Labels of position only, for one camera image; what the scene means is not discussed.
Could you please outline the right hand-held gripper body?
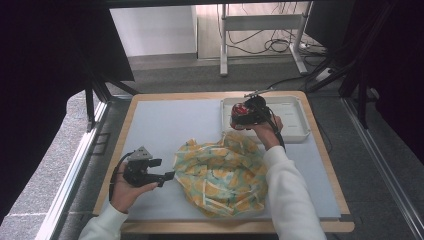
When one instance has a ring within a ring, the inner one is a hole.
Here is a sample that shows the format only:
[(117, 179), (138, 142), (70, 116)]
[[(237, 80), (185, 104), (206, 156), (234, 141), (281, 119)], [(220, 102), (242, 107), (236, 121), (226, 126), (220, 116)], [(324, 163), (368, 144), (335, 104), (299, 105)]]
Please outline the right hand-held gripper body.
[(252, 93), (245, 95), (246, 100), (254, 98), (256, 100), (257, 113), (254, 115), (254, 123), (269, 123), (272, 128), (275, 128), (271, 117), (271, 110), (266, 104), (266, 100), (261, 96), (261, 93), (265, 93), (265, 90), (256, 90)]

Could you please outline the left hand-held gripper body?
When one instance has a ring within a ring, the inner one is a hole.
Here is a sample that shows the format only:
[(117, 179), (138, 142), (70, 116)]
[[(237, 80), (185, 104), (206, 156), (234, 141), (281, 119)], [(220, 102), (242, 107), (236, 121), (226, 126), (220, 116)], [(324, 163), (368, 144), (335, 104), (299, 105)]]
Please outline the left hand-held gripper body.
[(149, 174), (148, 162), (154, 159), (144, 146), (133, 151), (127, 157), (127, 164), (123, 173), (124, 179), (134, 187), (141, 187), (158, 182), (159, 175)]

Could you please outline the red and black toy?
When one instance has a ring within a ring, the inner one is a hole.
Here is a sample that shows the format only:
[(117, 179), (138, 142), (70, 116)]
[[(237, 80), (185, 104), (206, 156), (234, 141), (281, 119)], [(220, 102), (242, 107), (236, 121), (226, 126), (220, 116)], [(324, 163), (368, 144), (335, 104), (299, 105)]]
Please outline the red and black toy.
[(254, 112), (244, 103), (237, 103), (231, 109), (230, 126), (235, 130), (242, 130), (245, 125), (255, 121)]

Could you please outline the white plastic tray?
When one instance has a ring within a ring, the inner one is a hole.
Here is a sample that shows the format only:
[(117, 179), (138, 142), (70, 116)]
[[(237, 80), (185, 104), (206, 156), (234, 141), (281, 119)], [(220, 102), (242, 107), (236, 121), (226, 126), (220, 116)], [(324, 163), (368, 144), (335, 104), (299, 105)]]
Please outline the white plastic tray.
[[(311, 128), (298, 97), (292, 95), (265, 96), (264, 99), (272, 113), (282, 120), (281, 135), (285, 143), (300, 144), (308, 138)], [(231, 110), (235, 104), (242, 102), (244, 102), (243, 98), (225, 98), (221, 101), (221, 129), (223, 131), (233, 131), (230, 126)]]

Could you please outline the yellow green floral cloth bag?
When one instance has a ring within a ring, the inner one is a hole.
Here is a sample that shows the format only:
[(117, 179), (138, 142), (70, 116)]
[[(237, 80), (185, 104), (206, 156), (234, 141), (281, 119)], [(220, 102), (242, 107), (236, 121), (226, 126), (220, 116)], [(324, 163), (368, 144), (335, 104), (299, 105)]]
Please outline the yellow green floral cloth bag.
[(175, 179), (186, 200), (210, 218), (265, 209), (267, 168), (258, 145), (238, 132), (216, 143), (191, 139), (175, 153)]

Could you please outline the person's right hand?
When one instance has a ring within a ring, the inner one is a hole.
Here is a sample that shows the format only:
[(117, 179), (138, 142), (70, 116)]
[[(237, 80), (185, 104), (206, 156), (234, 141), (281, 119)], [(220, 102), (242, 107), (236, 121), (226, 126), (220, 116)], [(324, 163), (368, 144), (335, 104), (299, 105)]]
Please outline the person's right hand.
[(275, 135), (275, 131), (269, 123), (262, 123), (249, 126), (249, 129), (252, 129), (258, 139), (262, 142), (265, 147), (265, 150), (268, 151), (274, 146), (280, 146), (280, 141)]

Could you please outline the person's left hand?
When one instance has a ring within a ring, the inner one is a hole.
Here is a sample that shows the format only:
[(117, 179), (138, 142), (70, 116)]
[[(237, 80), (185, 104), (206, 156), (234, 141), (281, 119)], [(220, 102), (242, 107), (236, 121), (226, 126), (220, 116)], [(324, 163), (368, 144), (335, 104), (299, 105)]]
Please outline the person's left hand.
[(117, 211), (127, 214), (129, 208), (135, 203), (139, 196), (148, 191), (152, 191), (158, 186), (158, 184), (154, 182), (142, 187), (134, 187), (130, 185), (123, 177), (125, 167), (126, 163), (122, 163), (115, 175), (113, 194), (110, 200), (110, 204)]

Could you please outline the grey table mat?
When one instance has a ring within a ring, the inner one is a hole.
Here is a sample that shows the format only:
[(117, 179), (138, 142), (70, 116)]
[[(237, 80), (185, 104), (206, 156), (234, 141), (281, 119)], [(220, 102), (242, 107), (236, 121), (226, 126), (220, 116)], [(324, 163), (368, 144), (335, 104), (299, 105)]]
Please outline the grey table mat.
[[(135, 102), (129, 128), (123, 132), (120, 157), (144, 146), (162, 165), (150, 171), (163, 174), (172, 169), (175, 153), (190, 139), (215, 143), (222, 133), (220, 99), (161, 100)], [(324, 168), (324, 159), (312, 133), (300, 144), (285, 143), (287, 155), (295, 161), (307, 183), (317, 215), (322, 220), (341, 216), (334, 191)], [(180, 184), (171, 180), (140, 196), (129, 210), (130, 221), (208, 221), (185, 197)]]

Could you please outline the wooden table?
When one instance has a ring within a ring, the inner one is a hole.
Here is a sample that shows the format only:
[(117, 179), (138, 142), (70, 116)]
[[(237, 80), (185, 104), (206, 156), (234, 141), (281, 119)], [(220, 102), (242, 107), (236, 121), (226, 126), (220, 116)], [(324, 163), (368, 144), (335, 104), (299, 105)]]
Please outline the wooden table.
[[(335, 220), (322, 220), (321, 225), (327, 233), (349, 233), (354, 230), (355, 223), (350, 214), (343, 192), (339, 185), (332, 163), (325, 149), (321, 134), (311, 111), (310, 104), (304, 93), (300, 91), (273, 91), (265, 93), (264, 97), (281, 97), (292, 95), (298, 97), (303, 105), (307, 120), (314, 135), (319, 154), (324, 159), (324, 168), (334, 191), (336, 201), (341, 209), (341, 216)], [(135, 110), (135, 102), (140, 101), (161, 101), (161, 100), (198, 100), (198, 99), (220, 99), (243, 98), (240, 92), (200, 92), (200, 93), (172, 93), (172, 94), (139, 94), (132, 98), (128, 112), (126, 114), (122, 129), (111, 158), (113, 164), (120, 160), (118, 155), (124, 145), (123, 132), (129, 128), (132, 119), (130, 113)], [(208, 221), (130, 221), (124, 223), (123, 232), (137, 234), (271, 234), (274, 231), (270, 219), (270, 211), (264, 209), (257, 213), (248, 213), (232, 218), (210, 218)]]

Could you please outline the white power strip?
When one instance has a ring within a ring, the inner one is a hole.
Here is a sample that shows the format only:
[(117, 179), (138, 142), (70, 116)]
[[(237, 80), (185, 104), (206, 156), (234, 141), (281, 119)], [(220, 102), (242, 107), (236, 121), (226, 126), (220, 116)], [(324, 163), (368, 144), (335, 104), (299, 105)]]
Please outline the white power strip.
[(334, 72), (334, 70), (332, 68), (325, 68), (321, 73), (319, 73), (316, 76), (315, 80), (317, 82), (321, 82), (322, 80), (324, 80), (327, 77), (329, 77), (333, 72)]

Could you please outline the black metal stand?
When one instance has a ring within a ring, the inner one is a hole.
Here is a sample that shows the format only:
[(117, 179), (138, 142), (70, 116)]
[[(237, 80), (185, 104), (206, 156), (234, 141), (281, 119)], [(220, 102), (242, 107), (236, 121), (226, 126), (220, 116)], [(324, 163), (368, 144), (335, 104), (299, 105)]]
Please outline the black metal stand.
[(364, 129), (368, 128), (366, 121), (368, 84), (365, 67), (366, 57), (392, 12), (393, 4), (396, 2), (397, 0), (382, 0), (382, 3), (378, 4), (375, 8), (370, 19), (361, 27), (354, 38), (348, 42), (346, 47), (352, 49), (353, 45), (355, 45), (356, 50), (354, 56), (347, 65), (330, 74), (321, 82), (305, 89), (306, 93), (313, 93), (331, 82), (345, 77), (338, 89), (338, 94), (342, 98), (347, 98), (352, 95), (354, 90), (357, 90), (356, 115), (357, 120)]
[(87, 131), (90, 132), (96, 125), (95, 112), (94, 112), (94, 96), (102, 103), (107, 103), (112, 94), (106, 86), (106, 83), (111, 83), (115, 87), (129, 93), (130, 95), (137, 95), (139, 91), (131, 88), (130, 86), (122, 83), (121, 81), (107, 78), (105, 76), (98, 76), (93, 72), (88, 74), (85, 82), (85, 96), (86, 96), (86, 110), (87, 110)]

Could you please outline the white panel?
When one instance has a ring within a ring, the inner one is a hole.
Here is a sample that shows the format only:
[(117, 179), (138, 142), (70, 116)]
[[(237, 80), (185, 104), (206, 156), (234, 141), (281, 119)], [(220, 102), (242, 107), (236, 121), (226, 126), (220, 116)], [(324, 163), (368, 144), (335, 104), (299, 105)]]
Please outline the white panel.
[(194, 54), (197, 15), (194, 6), (111, 9), (128, 57)]

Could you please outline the black curtain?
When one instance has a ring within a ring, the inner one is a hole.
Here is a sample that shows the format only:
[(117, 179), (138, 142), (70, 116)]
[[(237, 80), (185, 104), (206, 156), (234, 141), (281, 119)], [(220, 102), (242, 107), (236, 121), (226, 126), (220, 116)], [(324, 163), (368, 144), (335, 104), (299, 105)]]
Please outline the black curtain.
[(70, 97), (133, 76), (111, 12), (93, 0), (0, 0), (0, 224), (37, 169)]
[[(382, 0), (355, 0), (352, 40)], [(365, 62), (376, 109), (424, 164), (424, 0), (397, 0)]]

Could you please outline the aluminium rail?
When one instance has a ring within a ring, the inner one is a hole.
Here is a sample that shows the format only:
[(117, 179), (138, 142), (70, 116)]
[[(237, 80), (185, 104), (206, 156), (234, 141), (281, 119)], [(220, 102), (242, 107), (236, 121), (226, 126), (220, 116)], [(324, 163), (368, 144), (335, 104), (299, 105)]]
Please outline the aluminium rail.
[(386, 158), (383, 156), (382, 151), (375, 142), (371, 132), (360, 122), (357, 117), (358, 112), (354, 104), (349, 99), (342, 98), (341, 103), (346, 109), (349, 118), (351, 119), (415, 240), (424, 240), (424, 221), (409, 196), (403, 190), (397, 177), (387, 163)]
[(81, 135), (77, 149), (74, 151), (72, 159), (69, 161), (66, 173), (63, 175), (60, 186), (52, 200), (49, 210), (35, 237), (35, 240), (51, 240), (58, 224), (62, 218), (68, 198), (71, 196), (82, 166), (87, 159), (89, 150), (93, 145), (96, 134), (99, 130), (99, 123), (104, 117), (104, 112), (108, 108), (108, 103), (99, 102), (94, 108), (93, 127), (87, 123), (84, 133)]

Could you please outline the white metal desk frame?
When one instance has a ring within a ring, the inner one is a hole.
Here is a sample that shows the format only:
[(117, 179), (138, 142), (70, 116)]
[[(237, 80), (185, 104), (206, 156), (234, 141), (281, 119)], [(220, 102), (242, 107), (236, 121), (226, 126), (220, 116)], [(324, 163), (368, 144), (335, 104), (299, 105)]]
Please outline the white metal desk frame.
[(307, 68), (300, 56), (299, 49), (312, 5), (313, 2), (309, 1), (301, 14), (231, 16), (227, 15), (227, 4), (223, 4), (219, 14), (221, 19), (220, 75), (228, 75), (227, 32), (254, 30), (296, 30), (295, 40), (289, 44), (289, 50), (299, 73), (306, 75)]

